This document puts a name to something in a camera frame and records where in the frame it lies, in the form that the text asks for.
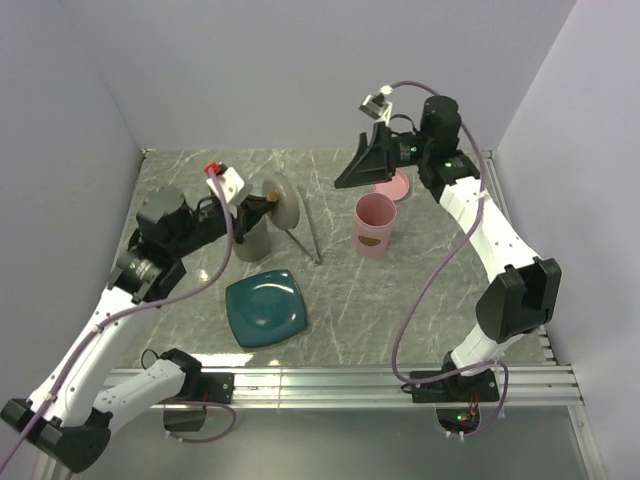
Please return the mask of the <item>grey steel canister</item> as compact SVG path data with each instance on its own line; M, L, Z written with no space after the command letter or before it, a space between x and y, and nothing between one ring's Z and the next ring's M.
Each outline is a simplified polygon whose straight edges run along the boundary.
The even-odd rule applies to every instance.
M259 262L272 249L267 220L262 218L245 236L242 243L233 246L236 257L247 263Z

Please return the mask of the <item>grey steel lid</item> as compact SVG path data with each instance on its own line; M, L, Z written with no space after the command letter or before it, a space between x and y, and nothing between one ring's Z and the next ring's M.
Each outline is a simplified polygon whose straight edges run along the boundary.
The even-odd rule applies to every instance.
M274 226L280 230L296 228L300 220L300 206L289 180L282 173L272 173L263 180L262 193L273 205L268 216Z

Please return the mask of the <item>pink lid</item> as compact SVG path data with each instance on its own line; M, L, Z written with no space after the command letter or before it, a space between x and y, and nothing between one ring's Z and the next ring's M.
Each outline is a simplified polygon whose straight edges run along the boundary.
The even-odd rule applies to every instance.
M407 197L410 188L408 176L398 169L390 181L375 184L372 191L388 197L393 202L399 202Z

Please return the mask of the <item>metal food tongs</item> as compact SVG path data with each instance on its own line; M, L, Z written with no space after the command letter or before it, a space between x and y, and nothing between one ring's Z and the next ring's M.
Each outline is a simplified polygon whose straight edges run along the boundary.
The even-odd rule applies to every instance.
M301 208L301 224L295 229L285 229L284 232L315 266L321 266L324 264L324 257L311 216L309 199L301 185L297 186L297 195Z

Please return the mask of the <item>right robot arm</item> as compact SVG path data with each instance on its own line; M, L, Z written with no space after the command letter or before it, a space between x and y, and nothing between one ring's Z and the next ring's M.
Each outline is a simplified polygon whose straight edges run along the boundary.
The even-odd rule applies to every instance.
M334 186L389 182L397 169L414 166L423 186L463 231L461 242L472 245L489 285L476 304L474 328L445 357L436 377L448 397L461 400L505 350L551 320L561 268L555 259L541 258L513 229L486 188L484 164L459 149L465 127L457 102L432 95L423 104L419 126L395 133L389 94L383 89L363 100L360 109L373 119L373 130L360 135Z

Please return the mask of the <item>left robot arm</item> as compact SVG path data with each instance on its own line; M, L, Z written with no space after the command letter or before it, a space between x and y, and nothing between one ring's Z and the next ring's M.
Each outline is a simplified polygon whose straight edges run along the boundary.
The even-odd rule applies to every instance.
M103 384L146 321L173 302L170 293L186 273L183 257L220 237L229 243L242 239L283 197L272 187L263 196L221 187L191 207L173 186L149 194L81 335L36 390L5 404L2 420L20 440L81 473L150 406L202 399L201 363L176 348L118 387L106 390Z

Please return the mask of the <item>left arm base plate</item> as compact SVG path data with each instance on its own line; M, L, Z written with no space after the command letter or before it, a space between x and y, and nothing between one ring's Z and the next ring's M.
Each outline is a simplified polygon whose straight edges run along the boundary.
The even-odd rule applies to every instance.
M235 375L231 372L204 372L201 376L202 399L229 405L233 398Z

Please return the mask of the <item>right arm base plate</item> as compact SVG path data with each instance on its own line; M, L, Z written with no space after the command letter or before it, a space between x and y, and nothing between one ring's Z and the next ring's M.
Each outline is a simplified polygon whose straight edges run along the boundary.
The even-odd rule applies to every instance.
M414 403L497 402L500 398L497 381L491 370L474 376L457 374L427 384L405 383L401 391L410 394Z

